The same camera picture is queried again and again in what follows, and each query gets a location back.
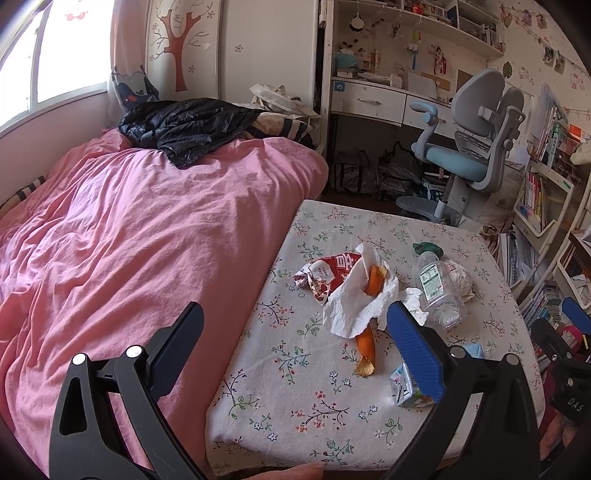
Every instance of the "black jacket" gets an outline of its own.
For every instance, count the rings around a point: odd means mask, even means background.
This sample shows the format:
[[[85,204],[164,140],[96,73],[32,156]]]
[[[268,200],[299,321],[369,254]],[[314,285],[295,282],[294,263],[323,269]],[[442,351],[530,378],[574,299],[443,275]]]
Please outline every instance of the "black jacket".
[[[261,112],[212,98],[161,100],[127,112],[119,131],[134,147],[156,148],[177,168],[188,168],[244,132]]]

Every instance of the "striped pillow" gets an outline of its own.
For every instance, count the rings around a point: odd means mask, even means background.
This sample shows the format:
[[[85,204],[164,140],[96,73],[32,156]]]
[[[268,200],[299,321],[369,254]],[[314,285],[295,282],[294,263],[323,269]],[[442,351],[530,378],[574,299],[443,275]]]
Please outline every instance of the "striped pillow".
[[[0,218],[8,213],[10,209],[16,207],[24,199],[26,199],[32,192],[34,192],[42,183],[45,183],[45,177],[41,176],[33,180],[32,183],[24,187],[23,189],[15,192],[6,202],[0,205]]]
[[[281,113],[263,112],[239,137],[246,140],[254,138],[285,137],[314,148],[310,133],[312,127],[307,123],[289,118]]]

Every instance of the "pink blanket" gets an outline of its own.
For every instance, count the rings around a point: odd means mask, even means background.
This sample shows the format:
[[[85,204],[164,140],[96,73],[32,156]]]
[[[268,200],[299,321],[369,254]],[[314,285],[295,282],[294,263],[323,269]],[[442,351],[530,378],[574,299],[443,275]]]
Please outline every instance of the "pink blanket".
[[[297,208],[327,178],[285,138],[236,140],[184,171],[128,147],[111,130],[72,149],[0,220],[0,414],[46,472],[72,356],[119,356],[192,300],[205,329],[159,405],[203,461],[206,410]]]

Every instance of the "white tablecloth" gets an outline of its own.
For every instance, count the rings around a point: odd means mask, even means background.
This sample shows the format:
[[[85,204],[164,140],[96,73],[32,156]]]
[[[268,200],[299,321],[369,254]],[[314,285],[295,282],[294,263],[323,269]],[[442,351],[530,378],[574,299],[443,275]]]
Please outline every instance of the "white tablecloth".
[[[322,306],[291,275],[311,260],[370,242],[411,285],[413,242],[430,241],[467,268],[476,297],[449,345],[480,343],[487,358],[517,354],[538,417],[544,410],[531,341],[496,262],[476,234],[460,229],[305,201],[295,216],[207,417],[207,457],[217,475],[241,468],[325,461],[327,468],[387,469],[429,411],[397,407],[389,374],[401,357],[376,332],[376,374],[354,375],[355,340],[322,327]],[[457,455],[478,408],[473,395],[447,454]]]

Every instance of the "orange peel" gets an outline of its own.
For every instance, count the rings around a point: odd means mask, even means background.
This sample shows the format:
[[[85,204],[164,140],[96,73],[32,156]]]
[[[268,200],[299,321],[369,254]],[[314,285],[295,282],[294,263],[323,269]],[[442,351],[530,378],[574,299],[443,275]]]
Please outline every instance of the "orange peel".
[[[357,340],[357,350],[361,354],[355,373],[361,377],[368,377],[375,372],[375,341],[371,327],[367,325],[365,330],[355,339]]]
[[[384,265],[372,265],[369,269],[369,281],[364,292],[371,297],[377,297],[384,287],[387,274],[388,269]]]

